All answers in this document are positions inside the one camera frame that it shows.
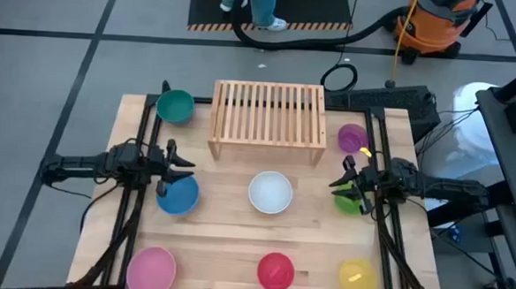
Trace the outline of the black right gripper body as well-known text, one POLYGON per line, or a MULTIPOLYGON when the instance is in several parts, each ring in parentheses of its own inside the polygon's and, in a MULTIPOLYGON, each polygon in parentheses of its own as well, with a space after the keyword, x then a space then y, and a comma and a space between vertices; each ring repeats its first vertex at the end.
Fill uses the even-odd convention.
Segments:
MULTIPOLYGON (((346 156, 343 161, 345 171, 350 169, 356 170, 356 162, 353 156, 346 156)), ((382 200, 379 194, 380 186, 377 176, 377 171, 371 165, 357 171, 356 178, 347 183, 351 187, 357 187, 361 191, 362 200, 354 200, 359 203, 358 210, 362 215, 367 215, 376 212, 377 204, 381 204, 382 200)))

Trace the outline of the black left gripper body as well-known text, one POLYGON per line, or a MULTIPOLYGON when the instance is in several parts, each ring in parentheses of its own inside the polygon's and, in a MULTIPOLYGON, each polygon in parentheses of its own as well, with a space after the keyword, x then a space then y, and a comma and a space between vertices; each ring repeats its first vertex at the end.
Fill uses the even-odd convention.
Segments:
POLYGON ((161 177, 156 184, 156 194, 158 197, 165 197, 167 186, 176 181, 175 171, 171 168, 171 165, 177 148, 175 140, 169 139, 166 149, 156 144, 148 152, 149 172, 161 177))

